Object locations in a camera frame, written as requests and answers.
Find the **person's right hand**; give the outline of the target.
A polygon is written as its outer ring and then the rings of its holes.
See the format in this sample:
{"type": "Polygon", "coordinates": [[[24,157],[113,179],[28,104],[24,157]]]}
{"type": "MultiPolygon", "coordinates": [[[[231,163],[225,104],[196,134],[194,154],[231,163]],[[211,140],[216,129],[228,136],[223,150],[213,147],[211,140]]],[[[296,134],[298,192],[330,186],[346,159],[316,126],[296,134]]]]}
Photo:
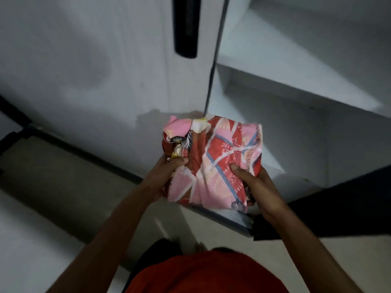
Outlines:
{"type": "Polygon", "coordinates": [[[250,187],[262,216],[271,225],[275,224],[278,215],[288,209],[286,201],[282,198],[275,184],[264,167],[260,167],[258,176],[250,187]]]}

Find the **person's left hand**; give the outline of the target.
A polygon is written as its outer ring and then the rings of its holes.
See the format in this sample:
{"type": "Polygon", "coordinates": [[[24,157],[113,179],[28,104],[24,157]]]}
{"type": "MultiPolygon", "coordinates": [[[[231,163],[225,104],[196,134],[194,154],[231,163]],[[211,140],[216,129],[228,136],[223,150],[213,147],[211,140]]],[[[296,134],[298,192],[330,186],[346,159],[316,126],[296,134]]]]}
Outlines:
{"type": "Polygon", "coordinates": [[[167,157],[163,154],[139,185],[141,192],[151,202],[158,201],[164,195],[164,187],[171,178],[167,174],[167,163],[167,157]]]}

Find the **pink red patterned cloth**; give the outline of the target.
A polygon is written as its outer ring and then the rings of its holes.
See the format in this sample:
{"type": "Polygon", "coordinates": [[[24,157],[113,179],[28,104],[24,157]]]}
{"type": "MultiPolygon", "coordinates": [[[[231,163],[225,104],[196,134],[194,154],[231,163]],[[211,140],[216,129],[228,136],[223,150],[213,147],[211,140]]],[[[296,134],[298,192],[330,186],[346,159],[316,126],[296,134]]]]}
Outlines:
{"type": "Polygon", "coordinates": [[[246,182],[232,171],[235,164],[258,176],[261,170],[262,125],[208,114],[201,119],[171,116],[163,128],[166,161],[188,158],[164,186],[170,202],[206,209],[247,213],[255,199],[246,182]]]}

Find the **person's right forearm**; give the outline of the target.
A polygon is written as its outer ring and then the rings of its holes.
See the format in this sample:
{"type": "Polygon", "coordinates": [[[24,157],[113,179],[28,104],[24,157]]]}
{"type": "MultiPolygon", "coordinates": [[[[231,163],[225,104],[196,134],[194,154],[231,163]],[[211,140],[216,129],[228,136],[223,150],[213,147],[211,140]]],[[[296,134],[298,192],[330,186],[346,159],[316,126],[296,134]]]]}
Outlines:
{"type": "Polygon", "coordinates": [[[288,205],[263,208],[262,215],[280,235],[310,293],[364,293],[288,205]]]}

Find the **person's left forearm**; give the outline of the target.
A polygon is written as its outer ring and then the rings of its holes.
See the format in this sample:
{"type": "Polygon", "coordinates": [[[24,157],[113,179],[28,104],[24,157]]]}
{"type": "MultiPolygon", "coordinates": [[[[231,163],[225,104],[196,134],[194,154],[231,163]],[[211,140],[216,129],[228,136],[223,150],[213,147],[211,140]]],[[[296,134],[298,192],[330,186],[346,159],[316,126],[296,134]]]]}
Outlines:
{"type": "Polygon", "coordinates": [[[144,187],[130,192],[46,293],[107,293],[144,212],[162,194],[144,187]]]}

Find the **person's black trousers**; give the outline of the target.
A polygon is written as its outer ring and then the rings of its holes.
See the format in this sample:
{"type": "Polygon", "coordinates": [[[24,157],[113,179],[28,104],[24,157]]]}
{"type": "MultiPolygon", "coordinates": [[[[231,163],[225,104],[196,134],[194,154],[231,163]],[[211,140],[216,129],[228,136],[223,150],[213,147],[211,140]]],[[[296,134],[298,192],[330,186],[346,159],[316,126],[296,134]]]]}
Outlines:
{"type": "Polygon", "coordinates": [[[162,263],[172,257],[183,255],[184,253],[179,243],[166,238],[159,239],[136,261],[121,293],[126,292],[135,276],[137,276],[145,268],[162,263]]]}

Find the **person's red shirt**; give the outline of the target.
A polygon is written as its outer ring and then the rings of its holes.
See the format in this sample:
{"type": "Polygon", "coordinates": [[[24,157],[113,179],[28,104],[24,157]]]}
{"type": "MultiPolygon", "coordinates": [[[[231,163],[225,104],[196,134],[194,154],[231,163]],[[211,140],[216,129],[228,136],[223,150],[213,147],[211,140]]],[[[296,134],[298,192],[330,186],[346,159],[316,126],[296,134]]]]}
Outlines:
{"type": "Polygon", "coordinates": [[[175,256],[149,266],[124,293],[289,293],[251,257],[226,251],[175,256]]]}

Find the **white wardrobe door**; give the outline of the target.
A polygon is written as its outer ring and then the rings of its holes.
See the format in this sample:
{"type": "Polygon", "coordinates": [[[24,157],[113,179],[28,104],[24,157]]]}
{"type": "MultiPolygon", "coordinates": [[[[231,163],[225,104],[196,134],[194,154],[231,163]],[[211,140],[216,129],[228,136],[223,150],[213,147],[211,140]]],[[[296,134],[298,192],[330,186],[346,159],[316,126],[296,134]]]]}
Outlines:
{"type": "Polygon", "coordinates": [[[0,96],[36,126],[145,177],[171,115],[200,118],[225,0],[201,0],[195,59],[172,0],[0,0],[0,96]]]}

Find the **white wardrobe shelf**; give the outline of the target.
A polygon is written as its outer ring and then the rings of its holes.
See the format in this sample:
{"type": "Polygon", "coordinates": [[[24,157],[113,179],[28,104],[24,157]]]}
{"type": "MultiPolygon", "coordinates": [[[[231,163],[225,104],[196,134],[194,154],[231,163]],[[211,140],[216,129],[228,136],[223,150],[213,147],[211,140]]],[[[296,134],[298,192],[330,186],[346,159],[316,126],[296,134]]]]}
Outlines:
{"type": "Polygon", "coordinates": [[[391,118],[391,0],[229,0],[217,62],[391,118]]]}

